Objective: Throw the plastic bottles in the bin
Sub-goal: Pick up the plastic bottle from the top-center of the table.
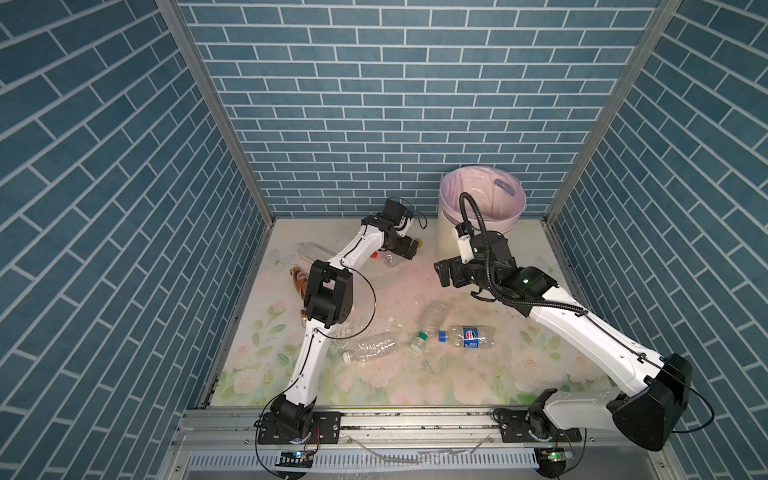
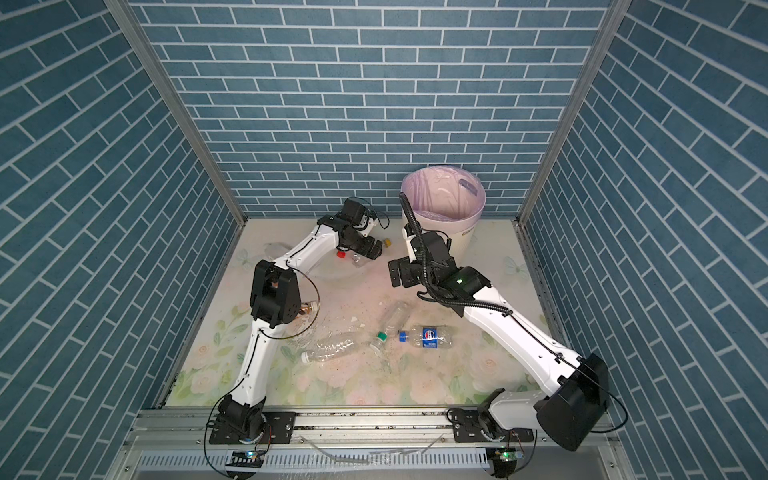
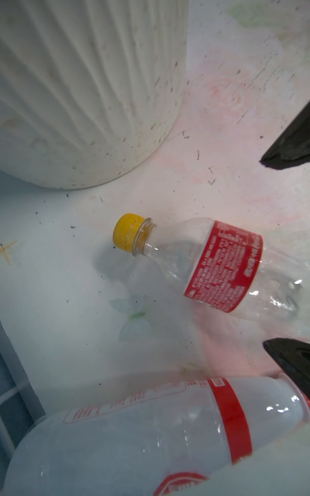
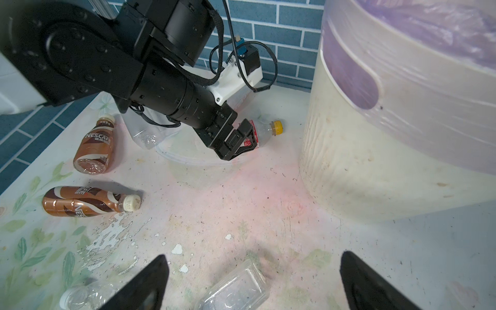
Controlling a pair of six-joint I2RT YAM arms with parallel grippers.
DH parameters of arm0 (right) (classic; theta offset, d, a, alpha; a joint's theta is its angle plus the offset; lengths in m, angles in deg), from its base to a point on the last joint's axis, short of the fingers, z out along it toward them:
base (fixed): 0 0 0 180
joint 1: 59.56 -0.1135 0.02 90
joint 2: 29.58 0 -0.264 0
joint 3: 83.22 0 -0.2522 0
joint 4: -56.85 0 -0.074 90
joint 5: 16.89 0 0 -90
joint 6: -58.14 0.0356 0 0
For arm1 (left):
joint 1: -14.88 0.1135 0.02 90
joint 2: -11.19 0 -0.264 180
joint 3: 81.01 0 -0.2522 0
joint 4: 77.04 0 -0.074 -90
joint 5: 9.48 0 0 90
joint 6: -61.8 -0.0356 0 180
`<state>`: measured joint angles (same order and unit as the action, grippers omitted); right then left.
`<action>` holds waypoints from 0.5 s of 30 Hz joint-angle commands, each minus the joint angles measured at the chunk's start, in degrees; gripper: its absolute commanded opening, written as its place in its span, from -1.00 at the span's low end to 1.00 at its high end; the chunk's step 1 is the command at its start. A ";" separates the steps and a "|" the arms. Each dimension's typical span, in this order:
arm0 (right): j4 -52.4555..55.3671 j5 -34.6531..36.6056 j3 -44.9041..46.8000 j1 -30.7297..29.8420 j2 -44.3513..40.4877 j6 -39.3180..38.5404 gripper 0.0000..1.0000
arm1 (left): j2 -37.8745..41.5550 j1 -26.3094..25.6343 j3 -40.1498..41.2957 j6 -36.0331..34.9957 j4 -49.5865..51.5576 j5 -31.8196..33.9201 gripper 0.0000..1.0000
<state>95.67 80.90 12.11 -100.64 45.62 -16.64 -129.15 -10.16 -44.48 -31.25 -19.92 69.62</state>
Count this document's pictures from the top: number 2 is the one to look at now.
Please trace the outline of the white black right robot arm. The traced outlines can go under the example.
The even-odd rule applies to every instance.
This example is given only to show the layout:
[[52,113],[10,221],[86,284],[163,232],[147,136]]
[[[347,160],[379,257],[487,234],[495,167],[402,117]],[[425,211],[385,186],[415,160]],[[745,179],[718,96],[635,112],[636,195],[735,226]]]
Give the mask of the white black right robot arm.
[[406,226],[403,235],[408,254],[389,262],[392,285],[424,286],[429,300],[488,334],[539,387],[495,390],[477,408],[483,434],[497,439],[514,429],[539,430],[563,449],[577,450],[609,407],[605,362],[554,340],[515,310],[478,270],[458,267],[440,234]]

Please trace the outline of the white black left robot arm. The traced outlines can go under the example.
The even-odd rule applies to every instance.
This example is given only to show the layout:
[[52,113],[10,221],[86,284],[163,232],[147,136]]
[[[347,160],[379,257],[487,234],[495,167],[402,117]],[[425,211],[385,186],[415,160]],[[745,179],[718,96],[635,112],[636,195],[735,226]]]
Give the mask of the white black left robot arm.
[[354,204],[350,213],[321,217],[302,241],[277,259],[257,263],[249,296],[253,321],[247,352],[234,387],[218,403],[218,420],[247,438],[256,436],[274,355],[291,339],[285,330],[302,308],[299,279],[308,279],[309,271],[333,252],[377,259],[383,250],[383,243],[371,236],[377,224],[376,214]]

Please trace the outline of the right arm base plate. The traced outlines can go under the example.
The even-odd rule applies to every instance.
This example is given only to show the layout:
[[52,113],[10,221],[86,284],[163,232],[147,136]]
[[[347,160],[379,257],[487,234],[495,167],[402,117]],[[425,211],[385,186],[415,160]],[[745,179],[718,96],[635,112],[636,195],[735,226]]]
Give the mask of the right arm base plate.
[[446,419],[457,443],[534,441],[534,431],[526,428],[503,429],[490,415],[477,409],[448,408]]

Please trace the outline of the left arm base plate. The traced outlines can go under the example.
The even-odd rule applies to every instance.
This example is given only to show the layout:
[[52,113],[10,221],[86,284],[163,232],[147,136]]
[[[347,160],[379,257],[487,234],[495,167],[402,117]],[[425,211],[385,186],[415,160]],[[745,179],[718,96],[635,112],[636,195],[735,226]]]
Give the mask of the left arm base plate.
[[213,445],[289,444],[296,417],[291,411],[262,412],[238,425],[219,413],[207,423],[207,440]]

